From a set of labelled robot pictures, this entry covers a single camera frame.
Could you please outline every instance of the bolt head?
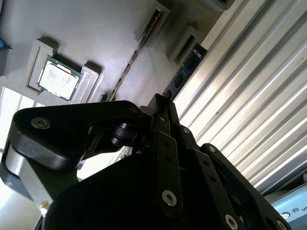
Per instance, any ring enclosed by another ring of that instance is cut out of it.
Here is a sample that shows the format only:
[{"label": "bolt head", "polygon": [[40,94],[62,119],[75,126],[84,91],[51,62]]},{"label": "bolt head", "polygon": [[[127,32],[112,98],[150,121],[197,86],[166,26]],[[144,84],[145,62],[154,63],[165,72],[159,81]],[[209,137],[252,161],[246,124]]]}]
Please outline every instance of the bolt head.
[{"label": "bolt head", "polygon": [[280,220],[278,220],[277,223],[282,230],[287,230],[287,227]]},{"label": "bolt head", "polygon": [[40,205],[40,213],[42,214],[43,217],[46,216],[48,209],[49,209],[48,201],[43,201],[42,204]]},{"label": "bolt head", "polygon": [[215,148],[213,148],[212,146],[209,146],[209,149],[211,152],[215,152]]},{"label": "bolt head", "polygon": [[162,192],[162,199],[164,203],[166,203],[170,207],[175,207],[177,204],[176,196],[169,190],[165,190]]},{"label": "bolt head", "polygon": [[37,129],[50,128],[50,122],[46,118],[36,117],[31,120],[31,125]]},{"label": "bolt head", "polygon": [[230,227],[230,229],[238,230],[238,228],[239,228],[238,223],[236,222],[236,220],[232,216],[226,214],[225,215],[225,221],[226,221],[226,224]]},{"label": "bolt head", "polygon": [[188,130],[188,128],[186,128],[186,127],[183,128],[183,131],[184,131],[186,134],[189,134],[189,133],[190,133],[190,130]]},{"label": "bolt head", "polygon": [[159,116],[159,119],[160,119],[161,121],[165,121],[165,118],[162,117],[162,116]]}]

